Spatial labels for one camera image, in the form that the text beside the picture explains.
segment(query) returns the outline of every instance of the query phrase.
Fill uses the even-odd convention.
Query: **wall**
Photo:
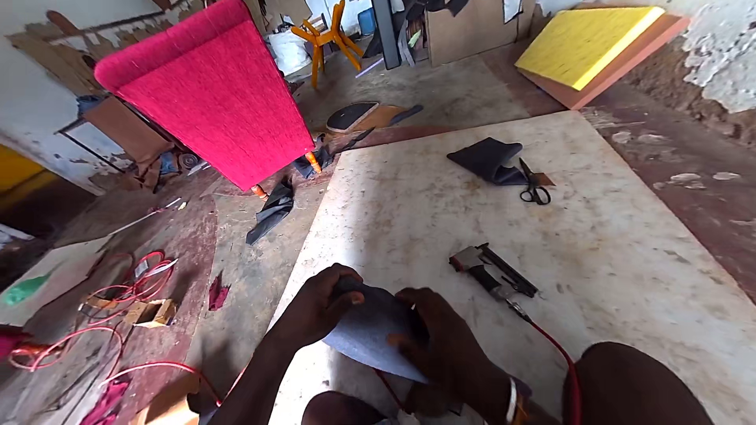
[[[0,2],[0,34],[22,32],[27,23],[46,22],[48,9],[61,12],[78,28],[159,10],[151,0],[4,0]],[[53,135],[76,118],[75,96],[11,47],[5,37],[0,39],[0,63],[4,74],[0,80],[0,144],[93,194],[104,193],[89,178],[115,170],[63,136]],[[72,135],[117,165],[128,163],[117,157],[123,150],[91,125]]]
[[[692,18],[688,30],[623,81],[756,149],[756,3],[747,0],[608,0],[656,5]],[[541,0],[548,12],[571,0]]]
[[[314,16],[324,14],[326,21],[330,26],[333,6],[339,0],[306,0],[307,6],[310,7]],[[360,32],[360,24],[357,21],[357,15],[373,7],[371,0],[346,0],[344,4],[344,15],[341,18],[341,27],[347,36]]]

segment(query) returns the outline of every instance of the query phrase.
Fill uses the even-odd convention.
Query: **hand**
[[[333,286],[342,276],[351,276],[362,282],[362,277],[354,269],[334,263],[302,285],[266,337],[293,351],[322,340],[349,308],[365,302],[362,293],[356,291],[344,293],[329,302]]]
[[[491,378],[506,377],[488,360],[467,323],[441,295],[429,288],[405,288],[396,297],[415,305],[430,340],[427,349],[405,335],[390,335],[389,343],[433,383],[470,404]]]

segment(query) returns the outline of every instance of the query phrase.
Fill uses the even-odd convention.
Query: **scissors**
[[[519,160],[522,171],[525,173],[525,178],[528,179],[528,188],[520,193],[520,199],[524,200],[525,202],[535,202],[538,205],[546,205],[547,203],[551,202],[551,195],[549,195],[549,191],[538,184],[538,180],[536,179],[535,175],[533,175],[530,167],[525,164],[525,161],[523,161],[522,158],[520,158]]]

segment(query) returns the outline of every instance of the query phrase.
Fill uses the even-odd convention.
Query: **wooden stool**
[[[350,40],[349,37],[347,37],[346,34],[341,30],[341,16],[344,13],[344,4],[345,0],[341,0],[333,6],[333,19],[331,20],[331,28],[325,33],[321,34],[321,32],[315,29],[310,21],[306,19],[302,22],[302,25],[309,29],[309,33],[301,28],[298,28],[297,26],[291,29],[292,33],[295,33],[296,35],[312,43],[312,87],[314,88],[318,88],[318,67],[323,67],[323,71],[325,71],[326,69],[325,58],[323,57],[323,45],[329,42],[335,42],[336,45],[339,46],[339,49],[341,49],[341,51],[344,53],[344,55],[346,55],[349,61],[352,62],[352,65],[357,68],[357,71],[362,70],[359,58],[362,58],[363,51],[359,47],[357,47],[357,45],[352,40]],[[355,51],[358,56],[357,59],[352,56],[352,53],[349,52],[347,46]]]

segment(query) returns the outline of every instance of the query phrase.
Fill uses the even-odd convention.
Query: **chair leg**
[[[360,65],[360,62],[355,59],[354,56],[352,56],[351,53],[349,53],[349,50],[346,48],[346,45],[344,44],[344,41],[341,40],[341,37],[338,36],[338,34],[334,34],[333,41],[336,43],[336,45],[339,46],[339,49],[341,49],[341,52],[346,55],[346,57],[349,59],[349,62],[352,62],[352,65],[357,68],[357,71],[362,71],[362,66]]]
[[[306,153],[305,158],[307,158],[307,161],[310,161],[310,165],[312,166],[312,169],[315,170],[317,174],[320,174],[323,172],[323,170],[321,169],[321,165],[318,163],[318,159],[315,158],[315,155],[312,152]]]
[[[265,189],[263,189],[260,185],[252,186],[252,193],[257,195],[257,197],[262,200],[268,200],[268,192],[266,192]]]
[[[355,51],[357,56],[362,57],[363,54],[365,54],[362,49],[357,47],[355,42],[352,41],[349,37],[346,36],[346,34],[343,31],[339,31],[339,35],[341,36],[342,40],[344,40],[344,43],[346,43],[347,46],[350,47],[351,50]]]
[[[321,57],[323,57],[323,48],[315,46],[312,49],[312,88],[318,88],[318,65],[321,62]]]

